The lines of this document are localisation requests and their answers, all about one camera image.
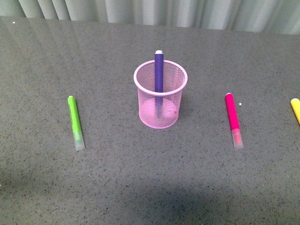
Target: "cup rim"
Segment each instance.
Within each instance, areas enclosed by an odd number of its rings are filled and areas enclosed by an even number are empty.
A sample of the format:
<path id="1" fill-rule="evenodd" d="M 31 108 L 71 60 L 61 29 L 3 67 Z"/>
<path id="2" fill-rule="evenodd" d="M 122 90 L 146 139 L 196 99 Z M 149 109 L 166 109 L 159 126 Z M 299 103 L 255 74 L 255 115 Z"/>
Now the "cup rim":
<path id="1" fill-rule="evenodd" d="M 136 75 L 137 75 L 137 72 L 138 72 L 143 66 L 145 66 L 145 65 L 147 65 L 147 64 L 154 63 L 154 60 L 151 60 L 151 61 L 147 61 L 147 62 L 141 64 L 141 65 L 140 65 L 138 68 L 136 68 L 136 70 L 135 70 L 135 73 L 134 73 L 134 75 L 133 75 L 133 79 L 134 79 L 135 84 L 136 84 L 136 86 L 138 87 L 138 89 L 142 90 L 143 92 L 145 92 L 145 93 L 147 93 L 147 94 L 149 94 L 149 95 L 152 95 L 152 96 L 158 96 L 158 97 L 170 96 L 170 95 L 176 94 L 176 93 L 178 93 L 178 92 L 180 92 L 180 91 L 182 91 L 182 90 L 184 89 L 184 87 L 186 86 L 186 84 L 187 84 L 187 82 L 188 82 L 188 75 L 187 75 L 185 69 L 184 69 L 181 65 L 177 64 L 176 62 L 172 62 L 172 61 L 169 61 L 169 60 L 164 60 L 164 62 L 173 64 L 174 66 L 177 66 L 177 67 L 183 72 L 183 74 L 184 74 L 184 82 L 183 82 L 183 84 L 182 84 L 179 88 L 177 88 L 177 89 L 175 89 L 175 90 L 172 90 L 172 91 L 170 91 L 170 92 L 163 92 L 163 93 L 154 92 L 154 91 L 145 89 L 145 88 L 144 88 L 142 85 L 140 85 L 139 82 L 137 81 Z"/>

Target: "mesh pen holder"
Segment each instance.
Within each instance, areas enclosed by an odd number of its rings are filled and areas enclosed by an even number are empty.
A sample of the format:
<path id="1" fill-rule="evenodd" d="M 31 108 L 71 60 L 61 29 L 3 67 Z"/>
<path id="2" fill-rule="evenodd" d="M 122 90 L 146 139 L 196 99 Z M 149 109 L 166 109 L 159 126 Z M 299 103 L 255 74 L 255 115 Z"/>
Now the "mesh pen holder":
<path id="1" fill-rule="evenodd" d="M 134 73 L 141 121 L 151 128 L 167 128 L 179 117 L 182 90 L 188 75 L 175 62 L 164 60 L 164 92 L 155 92 L 154 60 L 140 65 Z"/>

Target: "purple marker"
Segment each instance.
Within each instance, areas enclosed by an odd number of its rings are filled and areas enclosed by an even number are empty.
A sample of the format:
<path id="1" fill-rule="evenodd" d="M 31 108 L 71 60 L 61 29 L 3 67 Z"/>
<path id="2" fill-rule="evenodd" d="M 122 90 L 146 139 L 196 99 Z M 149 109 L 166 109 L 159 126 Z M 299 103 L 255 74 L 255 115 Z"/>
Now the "purple marker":
<path id="1" fill-rule="evenodd" d="M 154 57 L 155 64 L 155 92 L 164 92 L 164 54 L 157 50 Z M 163 97 L 155 97 L 157 117 L 162 116 Z"/>
<path id="2" fill-rule="evenodd" d="M 155 52 L 155 92 L 164 92 L 164 54 L 163 51 Z"/>

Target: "green marker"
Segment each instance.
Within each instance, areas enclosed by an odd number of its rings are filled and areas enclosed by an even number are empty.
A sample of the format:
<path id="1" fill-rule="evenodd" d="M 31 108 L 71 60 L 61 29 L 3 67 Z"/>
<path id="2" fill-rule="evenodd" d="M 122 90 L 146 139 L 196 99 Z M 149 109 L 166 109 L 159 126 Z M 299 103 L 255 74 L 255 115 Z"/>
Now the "green marker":
<path id="1" fill-rule="evenodd" d="M 84 142 L 83 142 L 83 134 L 81 132 L 76 100 L 73 96 L 69 96 L 67 98 L 67 103 L 69 104 L 69 109 L 70 109 L 70 117 L 72 122 L 75 148 L 77 151 L 79 151 L 84 149 Z"/>

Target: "marker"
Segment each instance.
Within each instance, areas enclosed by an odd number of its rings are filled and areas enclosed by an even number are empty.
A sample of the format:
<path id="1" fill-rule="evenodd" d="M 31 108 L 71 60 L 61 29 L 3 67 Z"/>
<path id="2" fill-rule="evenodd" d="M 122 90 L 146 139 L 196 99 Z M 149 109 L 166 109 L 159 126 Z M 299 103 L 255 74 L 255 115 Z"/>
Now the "marker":
<path id="1" fill-rule="evenodd" d="M 298 123 L 300 124 L 300 101 L 297 98 L 291 100 L 292 109 L 297 117 Z"/>
<path id="2" fill-rule="evenodd" d="M 155 52 L 154 57 L 154 67 L 155 67 L 155 77 L 154 85 L 155 92 L 164 92 L 164 53 L 161 50 Z M 157 116 L 160 118 L 162 116 L 162 105 L 163 97 L 155 97 L 155 106 L 157 109 Z"/>
<path id="3" fill-rule="evenodd" d="M 240 135 L 240 125 L 238 120 L 238 115 L 236 114 L 233 95 L 227 93 L 225 96 L 230 129 L 232 133 L 233 145 L 237 149 L 242 149 L 244 147 L 242 136 Z"/>
<path id="4" fill-rule="evenodd" d="M 75 148 L 77 151 L 83 150 L 84 149 L 83 134 L 81 131 L 76 100 L 73 96 L 69 96 L 67 99 L 67 103 L 69 104 L 69 109 L 70 109 L 70 117 L 72 122 Z"/>

